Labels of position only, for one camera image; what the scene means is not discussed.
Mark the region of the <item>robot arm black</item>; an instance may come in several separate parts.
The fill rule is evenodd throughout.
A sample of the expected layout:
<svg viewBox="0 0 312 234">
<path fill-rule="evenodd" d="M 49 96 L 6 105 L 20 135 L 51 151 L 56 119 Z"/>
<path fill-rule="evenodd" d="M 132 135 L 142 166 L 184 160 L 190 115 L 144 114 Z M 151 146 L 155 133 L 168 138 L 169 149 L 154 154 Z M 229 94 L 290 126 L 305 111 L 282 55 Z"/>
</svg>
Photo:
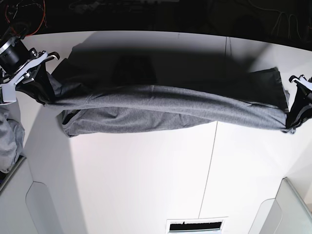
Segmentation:
<svg viewBox="0 0 312 234">
<path fill-rule="evenodd" d="M 43 0 L 2 0 L 4 22 L 0 34 L 0 103 L 16 102 L 22 92 L 46 104 L 55 99 L 46 63 L 60 58 L 57 52 L 28 49 L 23 40 L 46 26 L 46 4 Z"/>
</svg>

